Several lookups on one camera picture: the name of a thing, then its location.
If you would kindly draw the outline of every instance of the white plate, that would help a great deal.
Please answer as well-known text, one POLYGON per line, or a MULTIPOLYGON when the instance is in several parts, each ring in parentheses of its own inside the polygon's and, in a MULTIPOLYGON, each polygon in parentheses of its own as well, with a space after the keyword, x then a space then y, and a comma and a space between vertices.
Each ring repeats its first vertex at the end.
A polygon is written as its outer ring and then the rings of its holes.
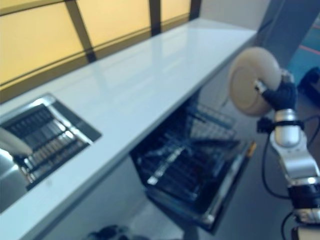
POLYGON ((255 90, 257 79, 269 89, 276 90, 281 82, 281 69, 270 52, 251 47, 235 58, 229 72, 230 98, 241 112, 250 116, 262 116, 271 110, 255 90))

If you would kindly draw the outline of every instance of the black window mullion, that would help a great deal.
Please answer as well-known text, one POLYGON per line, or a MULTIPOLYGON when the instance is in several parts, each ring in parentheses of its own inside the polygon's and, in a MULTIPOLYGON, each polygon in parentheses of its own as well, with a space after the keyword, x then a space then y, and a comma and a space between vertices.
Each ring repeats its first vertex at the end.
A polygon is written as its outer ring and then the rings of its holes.
POLYGON ((201 0, 191 0, 189 20, 193 20, 200 15, 201 0))
POLYGON ((66 8, 69 12, 70 18, 80 39, 82 47, 85 51, 86 58, 89 63, 97 60, 96 54, 93 50, 84 20, 81 16, 79 6, 76 0, 64 0, 66 8))
POLYGON ((161 33, 161 0, 149 0, 151 36, 161 33))

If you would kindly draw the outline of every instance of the window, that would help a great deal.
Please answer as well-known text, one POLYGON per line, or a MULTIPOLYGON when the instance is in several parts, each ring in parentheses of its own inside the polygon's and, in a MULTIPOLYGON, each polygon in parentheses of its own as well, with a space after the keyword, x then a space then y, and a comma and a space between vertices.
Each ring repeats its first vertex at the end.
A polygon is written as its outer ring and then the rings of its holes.
POLYGON ((0 103, 185 23, 199 3, 0 0, 0 103))
POLYGON ((84 50, 64 3, 4 15, 0 32, 1 84, 84 50))
POLYGON ((189 20, 191 0, 161 0, 161 28, 166 31, 189 20))

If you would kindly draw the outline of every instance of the wire dish rack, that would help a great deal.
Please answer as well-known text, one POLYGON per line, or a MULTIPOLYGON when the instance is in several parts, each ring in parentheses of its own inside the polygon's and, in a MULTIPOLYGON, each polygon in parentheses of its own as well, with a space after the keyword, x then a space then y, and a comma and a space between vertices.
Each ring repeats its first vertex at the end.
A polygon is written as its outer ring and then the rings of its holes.
POLYGON ((142 182, 205 211, 239 144, 234 123, 201 103, 183 106, 131 153, 142 182))

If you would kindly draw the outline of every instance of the dishwasher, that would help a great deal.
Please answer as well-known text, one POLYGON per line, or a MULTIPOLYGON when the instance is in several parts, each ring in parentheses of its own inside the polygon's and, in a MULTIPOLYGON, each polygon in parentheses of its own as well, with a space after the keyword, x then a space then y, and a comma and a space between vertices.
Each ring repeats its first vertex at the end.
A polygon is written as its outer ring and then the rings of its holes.
POLYGON ((131 152, 147 197, 212 231, 256 147, 235 120, 189 100, 131 152))

